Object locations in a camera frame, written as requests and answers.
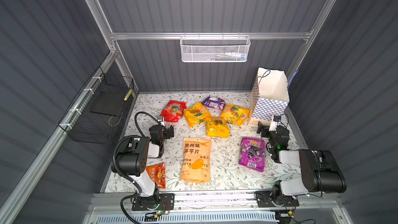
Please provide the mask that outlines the blue checkered paper bag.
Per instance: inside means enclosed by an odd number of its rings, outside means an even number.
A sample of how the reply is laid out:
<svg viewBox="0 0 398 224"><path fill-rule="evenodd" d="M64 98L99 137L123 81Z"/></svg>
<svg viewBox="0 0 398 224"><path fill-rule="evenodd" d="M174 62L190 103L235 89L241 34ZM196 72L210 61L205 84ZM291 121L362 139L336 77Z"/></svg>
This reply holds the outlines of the blue checkered paper bag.
<svg viewBox="0 0 398 224"><path fill-rule="evenodd" d="M289 104L288 80L284 71L259 67L249 100L248 125L270 125Z"/></svg>

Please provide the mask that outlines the large purple snack bag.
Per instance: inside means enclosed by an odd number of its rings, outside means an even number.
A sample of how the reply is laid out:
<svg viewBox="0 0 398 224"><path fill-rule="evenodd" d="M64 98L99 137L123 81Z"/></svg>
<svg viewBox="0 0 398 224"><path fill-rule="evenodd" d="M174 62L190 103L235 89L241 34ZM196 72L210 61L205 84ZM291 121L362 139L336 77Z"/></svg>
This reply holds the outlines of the large purple snack bag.
<svg viewBox="0 0 398 224"><path fill-rule="evenodd" d="M240 143L239 165L249 169L264 172L265 142L261 139L245 137Z"/></svg>

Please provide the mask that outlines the orange red snack bag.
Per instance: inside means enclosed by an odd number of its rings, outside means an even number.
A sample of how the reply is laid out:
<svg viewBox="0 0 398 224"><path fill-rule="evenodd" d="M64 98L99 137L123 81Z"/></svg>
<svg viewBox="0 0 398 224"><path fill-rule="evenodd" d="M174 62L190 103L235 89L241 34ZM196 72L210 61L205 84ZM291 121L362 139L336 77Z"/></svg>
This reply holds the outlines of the orange red snack bag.
<svg viewBox="0 0 398 224"><path fill-rule="evenodd" d="M150 179L157 185L160 189L166 188L166 177L165 177L165 164L160 163L154 166L146 167L146 171Z"/></svg>

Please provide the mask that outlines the large orange chips bag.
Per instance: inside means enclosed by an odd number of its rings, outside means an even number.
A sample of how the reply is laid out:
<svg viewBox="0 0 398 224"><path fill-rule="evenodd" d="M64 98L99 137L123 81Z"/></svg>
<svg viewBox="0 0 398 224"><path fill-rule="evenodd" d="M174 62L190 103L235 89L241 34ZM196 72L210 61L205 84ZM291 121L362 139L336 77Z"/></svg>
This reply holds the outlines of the large orange chips bag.
<svg viewBox="0 0 398 224"><path fill-rule="evenodd" d="M184 138L180 180L198 184L210 182L210 152L211 140Z"/></svg>

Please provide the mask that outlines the yellow snack bag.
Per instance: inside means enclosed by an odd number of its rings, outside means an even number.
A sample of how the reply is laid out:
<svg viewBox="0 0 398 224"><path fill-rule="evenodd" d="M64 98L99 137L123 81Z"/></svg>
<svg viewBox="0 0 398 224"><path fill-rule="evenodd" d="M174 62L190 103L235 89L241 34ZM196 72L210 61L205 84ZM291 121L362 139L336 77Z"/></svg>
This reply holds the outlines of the yellow snack bag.
<svg viewBox="0 0 398 224"><path fill-rule="evenodd" d="M184 117L189 127L194 127L205 121L206 117L210 117L211 114L208 109L201 103L198 102L192 107L189 107L183 111Z"/></svg>
<svg viewBox="0 0 398 224"><path fill-rule="evenodd" d="M241 126L249 116L250 110L236 106L233 104L227 104L222 110L220 117L223 118L228 124Z"/></svg>
<svg viewBox="0 0 398 224"><path fill-rule="evenodd" d="M230 129L224 118L207 116L205 126L207 136L226 139L230 135Z"/></svg>

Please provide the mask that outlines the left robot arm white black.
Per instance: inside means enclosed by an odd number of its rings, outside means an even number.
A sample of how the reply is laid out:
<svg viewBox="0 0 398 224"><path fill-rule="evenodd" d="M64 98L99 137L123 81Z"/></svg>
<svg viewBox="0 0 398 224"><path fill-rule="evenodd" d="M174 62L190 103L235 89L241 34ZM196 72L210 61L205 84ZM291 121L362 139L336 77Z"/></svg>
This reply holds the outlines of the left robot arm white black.
<svg viewBox="0 0 398 224"><path fill-rule="evenodd" d="M114 150L111 170L136 187L128 199L132 211L151 211L153 215L168 214L174 208L174 194L163 194L166 188L164 163L147 166L147 160L160 158L164 142L174 137L174 128L165 127L163 117L150 127L150 136L130 135L122 138Z"/></svg>

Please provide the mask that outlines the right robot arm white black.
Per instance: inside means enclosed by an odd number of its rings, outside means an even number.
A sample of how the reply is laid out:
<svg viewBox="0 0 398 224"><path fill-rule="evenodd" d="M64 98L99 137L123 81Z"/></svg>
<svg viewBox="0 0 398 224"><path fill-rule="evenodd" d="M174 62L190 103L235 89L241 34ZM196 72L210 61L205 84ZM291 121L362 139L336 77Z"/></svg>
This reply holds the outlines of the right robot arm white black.
<svg viewBox="0 0 398 224"><path fill-rule="evenodd" d="M300 176L278 180L271 190L256 191L258 207L297 207L299 196L321 198L324 193L344 193L347 183L332 153L328 150L288 148L289 130L283 124L270 126L258 122L257 133L267 138L265 145L271 159L278 164L298 166Z"/></svg>

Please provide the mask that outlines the small purple snack bag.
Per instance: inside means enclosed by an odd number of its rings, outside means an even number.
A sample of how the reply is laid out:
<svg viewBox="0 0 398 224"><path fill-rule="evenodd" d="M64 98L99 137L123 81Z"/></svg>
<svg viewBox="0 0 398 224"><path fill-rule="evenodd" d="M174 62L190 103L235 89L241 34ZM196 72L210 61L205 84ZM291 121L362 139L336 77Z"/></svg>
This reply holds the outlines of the small purple snack bag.
<svg viewBox="0 0 398 224"><path fill-rule="evenodd" d="M225 100L216 97L216 96L209 96L202 101L202 105L208 108L213 108L216 110L223 110L226 106Z"/></svg>

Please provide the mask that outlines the yellow tag in basket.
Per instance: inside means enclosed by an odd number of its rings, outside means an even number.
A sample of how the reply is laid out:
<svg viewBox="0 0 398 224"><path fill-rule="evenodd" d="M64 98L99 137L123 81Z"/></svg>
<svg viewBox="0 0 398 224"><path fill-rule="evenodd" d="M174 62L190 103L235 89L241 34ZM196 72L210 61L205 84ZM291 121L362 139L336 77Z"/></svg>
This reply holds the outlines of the yellow tag in basket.
<svg viewBox="0 0 398 224"><path fill-rule="evenodd" d="M130 90L127 92L127 94L126 94L125 97L124 97L124 101L127 101L127 100L128 100L128 98L130 97L130 95L132 94L132 92L133 92L133 89L130 89Z"/></svg>

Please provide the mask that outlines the floral table cloth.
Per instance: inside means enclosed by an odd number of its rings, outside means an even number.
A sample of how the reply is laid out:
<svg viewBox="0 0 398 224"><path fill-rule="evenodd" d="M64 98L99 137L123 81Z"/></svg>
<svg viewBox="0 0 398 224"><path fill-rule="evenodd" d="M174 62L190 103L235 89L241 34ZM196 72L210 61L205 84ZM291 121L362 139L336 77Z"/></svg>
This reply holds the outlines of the floral table cloth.
<svg viewBox="0 0 398 224"><path fill-rule="evenodd" d="M202 102L208 96L216 96L238 107L249 109L250 92L221 93L160 93L139 94L127 123L125 136L139 135L134 116L146 112L153 117L161 114L169 101L186 103L187 108ZM205 122L191 127L183 116L176 123L165 122L165 126L174 127L174 137L164 142L164 154L161 158L148 159L147 166L164 164L165 189L162 191L208 191L208 190L242 190L270 189L274 182L283 179L300 177L299 166L275 163L265 150L263 171L239 164L241 140L243 138L262 139L256 134L257 127L251 127L245 121L241 126L228 124L228 138L207 136ZM180 179L181 169L205 169L208 172L204 183L187 182ZM105 193L134 192L134 185L116 173L110 174L106 181Z"/></svg>

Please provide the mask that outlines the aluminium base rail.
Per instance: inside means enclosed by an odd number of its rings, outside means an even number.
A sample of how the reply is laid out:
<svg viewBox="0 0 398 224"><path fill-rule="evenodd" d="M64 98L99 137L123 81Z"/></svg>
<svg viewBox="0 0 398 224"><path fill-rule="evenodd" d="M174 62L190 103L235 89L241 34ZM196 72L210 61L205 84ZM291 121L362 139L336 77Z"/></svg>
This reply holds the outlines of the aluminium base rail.
<svg viewBox="0 0 398 224"><path fill-rule="evenodd" d="M130 218L140 224L352 224L353 220L336 194L301 196L299 205L260 204L267 195L255 190L175 191L174 199L149 211L132 211L133 200L125 201Z"/></svg>

